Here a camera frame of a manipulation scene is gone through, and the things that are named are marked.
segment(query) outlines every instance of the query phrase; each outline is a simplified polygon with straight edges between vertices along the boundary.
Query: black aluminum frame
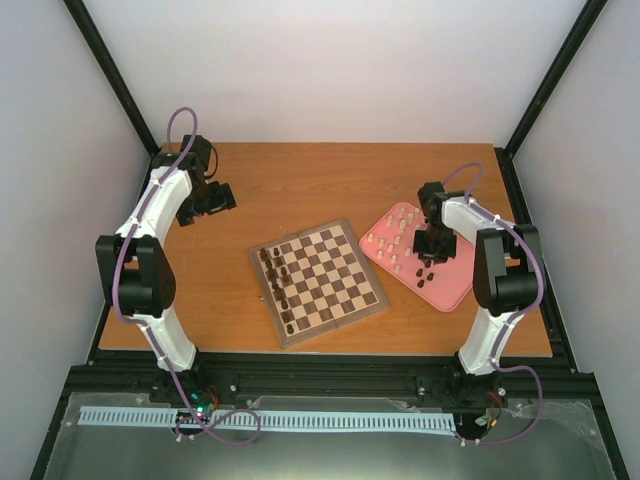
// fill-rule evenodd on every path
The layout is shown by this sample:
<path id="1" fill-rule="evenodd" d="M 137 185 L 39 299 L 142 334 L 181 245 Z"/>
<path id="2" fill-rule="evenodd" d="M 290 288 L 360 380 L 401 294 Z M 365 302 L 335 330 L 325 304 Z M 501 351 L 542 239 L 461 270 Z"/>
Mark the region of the black aluminum frame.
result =
<path id="1" fill-rule="evenodd" d="M 82 0 L 64 0 L 97 62 L 120 100 L 141 142 L 153 157 L 159 150 L 137 108 L 113 58 L 97 31 Z M 531 221 L 520 188 L 513 159 L 540 114 L 571 59 L 582 44 L 607 0 L 588 0 L 566 40 L 531 100 L 505 148 L 496 148 L 511 209 L 517 223 Z M 148 171 L 141 193 L 148 180 Z M 628 479 L 624 461 L 604 408 L 593 374 L 577 371 L 567 333 L 558 310 L 551 283 L 541 305 L 542 317 L 552 347 L 551 358 L 503 358 L 505 366 L 526 364 L 535 368 L 542 381 L 545 398 L 584 399 L 593 406 L 596 420 L 618 479 Z M 158 401 L 180 404 L 165 372 L 157 368 L 150 351 L 105 351 L 98 348 L 109 307 L 104 306 L 87 363 L 72 367 L 55 409 L 49 431 L 33 470 L 32 479 L 43 478 L 60 423 L 74 392 L 144 392 Z M 261 395 L 316 395 L 384 397 L 401 399 L 412 405 L 439 407 L 452 413 L 467 410 L 454 405 L 429 385 L 444 381 L 449 356 L 407 357 L 369 355 L 286 355 L 202 353 L 201 373 L 217 385 L 223 403 L 240 404 Z M 182 379 L 187 387 L 191 379 Z M 502 385 L 512 398 L 536 396 L 526 374 L 504 376 Z M 420 387 L 427 387 L 420 394 Z"/>

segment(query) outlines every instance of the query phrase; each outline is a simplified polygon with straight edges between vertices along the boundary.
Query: pink plastic tray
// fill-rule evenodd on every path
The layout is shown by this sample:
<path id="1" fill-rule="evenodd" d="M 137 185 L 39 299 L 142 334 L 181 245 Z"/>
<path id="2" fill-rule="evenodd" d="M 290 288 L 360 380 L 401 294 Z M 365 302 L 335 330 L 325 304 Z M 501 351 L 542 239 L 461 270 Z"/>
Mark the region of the pink plastic tray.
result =
<path id="1" fill-rule="evenodd" d="M 471 290 L 474 248 L 458 236 L 456 258 L 427 268 L 412 251 L 417 229 L 426 229 L 420 209 L 410 203 L 398 203 L 360 239 L 360 248 L 435 308 L 450 312 Z M 416 275 L 419 269 L 423 270 L 421 277 Z M 434 274 L 431 281 L 427 280 L 430 273 Z M 420 280 L 424 280 L 422 288 L 418 287 Z"/>

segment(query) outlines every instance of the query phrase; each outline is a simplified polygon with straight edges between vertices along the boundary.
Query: chessboard square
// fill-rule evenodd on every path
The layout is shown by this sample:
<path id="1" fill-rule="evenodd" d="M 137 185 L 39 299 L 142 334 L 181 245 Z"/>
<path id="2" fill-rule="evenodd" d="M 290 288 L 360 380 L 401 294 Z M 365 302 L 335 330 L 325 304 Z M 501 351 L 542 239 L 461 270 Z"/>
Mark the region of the chessboard square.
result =
<path id="1" fill-rule="evenodd" d="M 311 323 L 312 327 L 317 327 L 322 324 L 322 318 L 320 318 L 319 312 L 310 313 L 307 315 L 307 319 L 309 320 L 309 323 Z"/>
<path id="2" fill-rule="evenodd" d="M 362 271 L 362 267 L 359 263 L 352 263 L 351 265 L 349 265 L 349 271 L 351 273 L 358 273 Z"/>
<path id="3" fill-rule="evenodd" d="M 342 257 L 334 258 L 333 259 L 333 263 L 335 264 L 335 266 L 337 268 L 346 267 L 347 266 L 347 262 L 345 262 L 344 258 L 342 258 Z"/>
<path id="4" fill-rule="evenodd" d="M 373 288 L 371 288 L 371 284 L 369 282 L 364 282 L 358 284 L 358 290 L 360 290 L 361 295 L 364 295 L 365 293 L 372 292 Z"/>
<path id="5" fill-rule="evenodd" d="M 292 272 L 291 280 L 293 280 L 293 283 L 300 283 L 304 281 L 304 275 L 302 275 L 302 272 Z"/>
<path id="6" fill-rule="evenodd" d="M 303 307 L 304 307 L 304 311 L 307 312 L 307 315 L 318 311 L 318 309 L 316 308 L 316 304 L 313 302 L 305 303 Z"/>
<path id="7" fill-rule="evenodd" d="M 338 301 L 340 303 L 343 303 L 343 302 L 346 302 L 347 300 L 350 300 L 349 294 L 347 293 L 346 290 L 340 290 L 339 292 L 336 292 L 336 297 L 338 297 Z"/>
<path id="8" fill-rule="evenodd" d="M 309 290 L 309 286 L 307 285 L 307 282 L 302 281 L 302 282 L 296 283 L 296 291 L 298 293 L 306 292 L 307 290 Z"/>
<path id="9" fill-rule="evenodd" d="M 327 276 L 326 273 L 321 273 L 319 274 L 316 279 L 318 280 L 318 283 L 320 285 L 326 285 L 327 283 L 329 283 L 329 277 Z"/>
<path id="10" fill-rule="evenodd" d="M 309 290 L 302 292 L 300 294 L 300 301 L 302 302 L 302 305 L 309 302 L 313 303 L 313 296 L 311 295 L 311 292 Z"/>
<path id="11" fill-rule="evenodd" d="M 335 282 L 331 282 L 331 286 L 333 287 L 333 290 L 336 292 L 339 292 L 340 290 L 344 290 L 344 283 L 342 283 L 342 280 L 336 280 Z"/>
<path id="12" fill-rule="evenodd" d="M 362 272 L 354 273 L 352 278 L 358 285 L 367 281 L 367 277 Z"/>
<path id="13" fill-rule="evenodd" d="M 344 261 L 347 263 L 347 265 L 356 263 L 356 256 L 353 253 L 347 253 L 343 258 L 344 258 Z"/>
<path id="14" fill-rule="evenodd" d="M 289 301 L 289 305 L 291 306 L 291 308 L 299 307 L 300 305 L 302 305 L 302 300 L 300 300 L 300 295 L 298 294 L 287 297 L 287 300 Z"/>
<path id="15" fill-rule="evenodd" d="M 344 317 L 344 310 L 342 310 L 342 307 L 340 306 L 340 304 L 334 305 L 329 309 L 331 310 L 331 315 L 333 315 L 333 318 L 338 319 L 340 317 Z"/>
<path id="16" fill-rule="evenodd" d="M 342 307 L 342 310 L 344 311 L 345 314 L 351 313 L 356 309 L 356 307 L 353 305 L 353 302 L 351 300 L 342 302 L 340 306 Z"/>
<path id="17" fill-rule="evenodd" d="M 350 288 L 350 287 L 355 287 L 356 285 L 356 281 L 353 279 L 353 277 L 345 277 L 342 279 L 342 283 L 344 283 L 344 286 L 346 288 Z"/>
<path id="18" fill-rule="evenodd" d="M 333 289 L 333 286 L 330 283 L 327 283 L 326 285 L 323 285 L 320 288 L 322 289 L 322 293 L 325 295 L 331 295 L 335 293 L 335 290 Z"/>
<path id="19" fill-rule="evenodd" d="M 286 287 L 284 287 L 284 296 L 289 298 L 293 295 L 297 295 L 298 291 L 296 290 L 296 286 L 295 285 L 287 285 Z"/>
<path id="20" fill-rule="evenodd" d="M 292 308 L 291 313 L 293 314 L 293 318 L 295 319 L 302 318 L 305 316 L 304 307 L 302 307 L 302 305 L 299 307 Z"/>
<path id="21" fill-rule="evenodd" d="M 338 250 L 340 251 L 340 255 L 347 255 L 348 253 L 353 252 L 351 245 L 349 245 L 348 243 L 346 245 L 340 245 L 338 247 Z"/>
<path id="22" fill-rule="evenodd" d="M 289 323 L 293 320 L 293 315 L 291 312 L 282 312 L 280 318 L 282 319 L 282 323 Z"/>
<path id="23" fill-rule="evenodd" d="M 353 306 L 356 307 L 356 310 L 362 310 L 367 306 L 367 304 L 364 303 L 364 299 L 360 296 L 352 298 L 351 301 L 353 302 Z"/>
<path id="24" fill-rule="evenodd" d="M 311 322 L 307 317 L 297 319 L 296 324 L 298 325 L 298 329 L 300 329 L 300 331 L 306 330 L 311 326 Z"/>
<path id="25" fill-rule="evenodd" d="M 325 297 L 325 300 L 327 301 L 327 305 L 330 307 L 333 307 L 334 305 L 338 305 L 340 303 L 338 297 L 333 293 L 331 295 L 327 295 Z"/>
<path id="26" fill-rule="evenodd" d="M 282 258 L 284 258 L 284 261 L 287 263 L 293 263 L 296 261 L 296 255 L 293 252 L 285 253 L 282 255 Z"/>
<path id="27" fill-rule="evenodd" d="M 362 299 L 364 300 L 364 303 L 366 303 L 367 305 L 372 305 L 378 301 L 378 299 L 376 298 L 373 292 L 365 293 L 362 296 Z"/>
<path id="28" fill-rule="evenodd" d="M 311 290 L 309 290 L 311 292 L 311 297 L 314 300 L 317 300 L 319 298 L 322 298 L 322 289 L 320 287 L 317 288 L 312 288 Z"/>
<path id="29" fill-rule="evenodd" d="M 327 308 L 329 306 L 329 304 L 327 303 L 327 299 L 324 297 L 320 297 L 316 300 L 316 308 L 318 309 L 318 311 Z"/>
<path id="30" fill-rule="evenodd" d="M 335 263 L 333 263 L 333 261 L 331 260 L 327 260 L 326 262 L 323 262 L 322 266 L 324 267 L 325 272 L 331 272 L 332 270 L 336 269 Z"/>
<path id="31" fill-rule="evenodd" d="M 351 272 L 347 267 L 340 267 L 338 269 L 338 275 L 340 275 L 340 278 L 349 277 L 351 276 Z"/>
<path id="32" fill-rule="evenodd" d="M 320 314 L 320 319 L 323 322 L 326 322 L 327 320 L 333 320 L 333 314 L 331 313 L 331 309 L 329 308 L 324 308 L 320 310 L 318 313 Z"/>
<path id="33" fill-rule="evenodd" d="M 348 243 L 344 235 L 338 235 L 337 237 L 335 237 L 335 239 L 338 246 Z"/>
<path id="34" fill-rule="evenodd" d="M 340 280 L 340 274 L 337 270 L 331 270 L 330 272 L 327 272 L 327 277 L 329 277 L 329 280 L 332 282 Z"/>
<path id="35" fill-rule="evenodd" d="M 356 298 L 360 296 L 360 290 L 358 290 L 358 287 L 356 286 L 348 287 L 347 293 L 349 294 L 349 298 Z"/>
<path id="36" fill-rule="evenodd" d="M 309 235 L 309 239 L 311 240 L 311 243 L 313 243 L 314 245 L 316 243 L 322 243 L 322 235 L 320 235 L 318 232 L 312 233 L 311 235 Z"/>

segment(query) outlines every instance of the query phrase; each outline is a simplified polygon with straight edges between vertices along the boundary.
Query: white wall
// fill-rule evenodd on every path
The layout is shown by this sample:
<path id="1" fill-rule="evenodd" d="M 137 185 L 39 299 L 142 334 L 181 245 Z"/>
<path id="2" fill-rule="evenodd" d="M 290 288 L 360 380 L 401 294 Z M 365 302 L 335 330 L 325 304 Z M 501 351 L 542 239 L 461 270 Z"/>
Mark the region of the white wall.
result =
<path id="1" fill-rule="evenodd" d="M 0 2 L 0 477 L 28 478 L 147 156 L 62 1 Z"/>
<path id="2" fill-rule="evenodd" d="M 584 0 L 86 3 L 158 141 L 504 145 Z"/>
<path id="3" fill-rule="evenodd" d="M 640 18 L 609 2 L 522 150 L 517 171 L 579 366 L 595 372 L 640 478 Z"/>

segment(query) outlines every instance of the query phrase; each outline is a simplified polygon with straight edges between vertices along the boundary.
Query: robotic arm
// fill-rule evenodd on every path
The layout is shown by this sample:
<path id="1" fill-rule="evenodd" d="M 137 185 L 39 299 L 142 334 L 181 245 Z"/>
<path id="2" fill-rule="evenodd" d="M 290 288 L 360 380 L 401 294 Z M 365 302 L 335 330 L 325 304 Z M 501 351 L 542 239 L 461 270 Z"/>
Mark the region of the robotic arm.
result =
<path id="1" fill-rule="evenodd" d="M 181 150 L 189 139 L 189 135 L 184 137 Z M 211 143 L 196 136 L 178 168 L 164 178 L 177 155 L 160 153 L 153 159 L 149 183 L 131 217 L 115 235 L 98 239 L 96 256 L 105 299 L 112 304 L 117 257 L 124 238 L 137 225 L 120 274 L 120 309 L 140 327 L 158 357 L 158 366 L 167 369 L 149 338 L 149 329 L 175 371 L 180 372 L 191 368 L 196 348 L 184 334 L 173 308 L 176 280 L 162 247 L 174 217 L 181 226 L 190 225 L 195 216 L 230 209 L 236 203 L 229 184 L 206 182 Z"/>
<path id="2" fill-rule="evenodd" d="M 453 383 L 454 390 L 460 391 L 465 383 L 473 383 L 474 377 L 496 370 L 511 332 L 524 315 L 518 313 L 536 300 L 539 287 L 535 267 L 543 281 L 545 278 L 540 238 L 533 225 L 500 220 L 464 192 L 445 192 L 440 182 L 425 184 L 418 191 L 418 199 L 427 221 L 427 229 L 415 233 L 413 250 L 419 258 L 435 263 L 455 258 L 454 231 L 476 247 L 473 293 L 479 308 L 469 337 L 456 354 L 459 371 L 454 372 Z M 529 258 L 505 229 L 513 229 L 534 258 Z M 519 264 L 507 266 L 507 258 Z"/>

